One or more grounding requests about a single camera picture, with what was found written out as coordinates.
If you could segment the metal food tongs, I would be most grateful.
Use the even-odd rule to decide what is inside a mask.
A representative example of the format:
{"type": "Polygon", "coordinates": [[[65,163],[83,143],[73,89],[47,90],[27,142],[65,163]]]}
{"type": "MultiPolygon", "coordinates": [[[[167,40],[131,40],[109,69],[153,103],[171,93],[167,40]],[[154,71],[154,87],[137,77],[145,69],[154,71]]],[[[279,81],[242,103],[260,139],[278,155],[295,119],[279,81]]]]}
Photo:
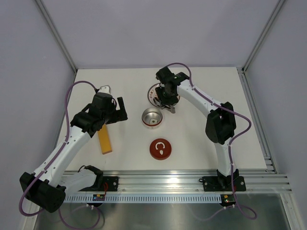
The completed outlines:
{"type": "Polygon", "coordinates": [[[176,108],[174,106],[162,106],[161,109],[166,109],[167,111],[169,111],[172,114],[176,113],[176,108]]]}

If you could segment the white tofu cube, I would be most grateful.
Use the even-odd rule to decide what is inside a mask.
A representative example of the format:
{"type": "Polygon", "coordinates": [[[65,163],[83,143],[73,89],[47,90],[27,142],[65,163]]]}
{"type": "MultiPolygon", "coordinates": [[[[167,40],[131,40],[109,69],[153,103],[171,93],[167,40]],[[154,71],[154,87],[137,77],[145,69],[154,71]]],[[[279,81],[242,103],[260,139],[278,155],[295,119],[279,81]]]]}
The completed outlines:
{"type": "Polygon", "coordinates": [[[149,124],[152,126],[155,126],[157,123],[159,123],[159,120],[155,118],[151,118],[149,121],[149,124]]]}

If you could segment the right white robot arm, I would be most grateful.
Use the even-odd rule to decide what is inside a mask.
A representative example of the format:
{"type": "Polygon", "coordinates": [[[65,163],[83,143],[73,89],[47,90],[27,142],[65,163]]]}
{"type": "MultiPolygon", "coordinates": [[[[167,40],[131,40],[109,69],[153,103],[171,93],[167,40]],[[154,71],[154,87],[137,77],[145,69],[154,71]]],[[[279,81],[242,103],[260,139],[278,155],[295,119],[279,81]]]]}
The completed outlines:
{"type": "Polygon", "coordinates": [[[168,67],[156,73],[160,81],[155,89],[158,103],[162,108],[174,109],[179,97],[194,105],[205,117],[205,133],[214,143],[218,168],[213,181],[221,191],[230,189],[238,177],[232,157],[229,155],[230,141],[236,129],[235,115],[231,103],[221,103],[193,86],[190,77],[183,72],[174,74],[168,67]]]}

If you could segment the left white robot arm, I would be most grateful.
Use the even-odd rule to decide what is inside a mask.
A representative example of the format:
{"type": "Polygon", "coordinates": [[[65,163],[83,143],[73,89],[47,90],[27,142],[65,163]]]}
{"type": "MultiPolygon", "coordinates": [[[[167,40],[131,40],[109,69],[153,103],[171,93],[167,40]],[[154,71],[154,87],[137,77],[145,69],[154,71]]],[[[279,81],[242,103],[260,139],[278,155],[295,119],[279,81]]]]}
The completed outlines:
{"type": "Polygon", "coordinates": [[[62,176],[80,149],[99,131],[109,125],[128,119],[122,97],[114,99],[109,93],[97,92],[91,103],[77,113],[69,123],[64,141],[33,172],[24,172],[19,181],[22,199],[27,199],[45,211],[53,213],[66,196],[83,189],[97,191],[106,188],[103,171],[92,166],[63,179],[62,176]]]}

